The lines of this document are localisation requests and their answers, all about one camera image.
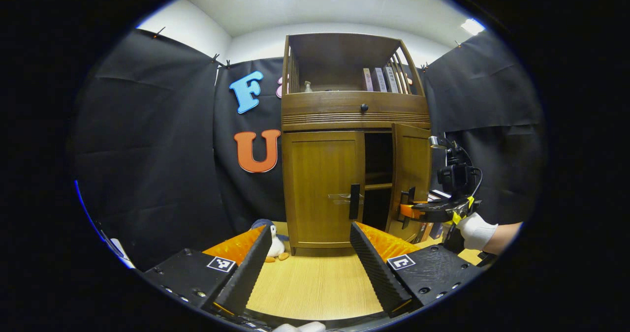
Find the clip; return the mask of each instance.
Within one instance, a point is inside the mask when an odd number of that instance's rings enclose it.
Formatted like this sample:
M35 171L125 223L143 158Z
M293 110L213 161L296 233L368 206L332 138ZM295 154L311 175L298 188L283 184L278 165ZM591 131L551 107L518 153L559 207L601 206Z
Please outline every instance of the clip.
M153 35L153 38L157 38L158 34L160 34L160 32L162 32L164 30L164 28L166 28L166 26L162 27L161 30L159 30L156 34Z

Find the wooden floor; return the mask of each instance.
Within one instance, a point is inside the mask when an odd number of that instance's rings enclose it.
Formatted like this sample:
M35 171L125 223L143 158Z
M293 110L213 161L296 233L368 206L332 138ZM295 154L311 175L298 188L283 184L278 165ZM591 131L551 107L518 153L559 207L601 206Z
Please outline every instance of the wooden floor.
M285 222L275 222L287 235ZM420 248L441 242L418 243ZM285 243L286 252L290 252ZM479 251L459 256L476 265ZM297 249L296 256L265 263L247 304L249 310L290 319L334 320L381 312L376 294L353 249Z

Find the ceiling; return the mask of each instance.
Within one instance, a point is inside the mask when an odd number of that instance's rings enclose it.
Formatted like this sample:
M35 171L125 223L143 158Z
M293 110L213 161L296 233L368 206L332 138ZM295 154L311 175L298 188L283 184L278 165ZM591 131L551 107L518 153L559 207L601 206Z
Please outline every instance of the ceiling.
M454 47L471 37L468 15L448 0L189 0L232 37L298 23L361 23Z

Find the white wall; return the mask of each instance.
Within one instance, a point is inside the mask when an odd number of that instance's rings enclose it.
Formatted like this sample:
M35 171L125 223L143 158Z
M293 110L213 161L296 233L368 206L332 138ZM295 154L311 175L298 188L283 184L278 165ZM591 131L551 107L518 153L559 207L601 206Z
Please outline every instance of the white wall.
M441 45L409 32L385 27L356 23L304 23L274 27L234 37L227 49L225 59L229 59L230 63L239 63L247 60L282 57L287 34L311 32L352 32L399 38L407 46L416 67L427 62L432 63L452 49L452 47Z
M192 2L175 0L138 26L151 32L158 32L162 27L166 28L160 34L208 56L220 54L219 61L225 61L225 53L232 37Z

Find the blue letter f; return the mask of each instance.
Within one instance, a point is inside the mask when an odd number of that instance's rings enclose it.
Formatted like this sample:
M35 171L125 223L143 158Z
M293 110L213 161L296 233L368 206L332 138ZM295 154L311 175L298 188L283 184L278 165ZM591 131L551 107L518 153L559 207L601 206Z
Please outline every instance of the blue letter f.
M230 85L230 90L234 90L236 99L238 100L238 113L245 113L258 106L258 99L254 99L254 97L252 97L252 93L256 96L260 94L260 85L256 80L261 79L263 79L263 73L257 70L242 79L234 81Z

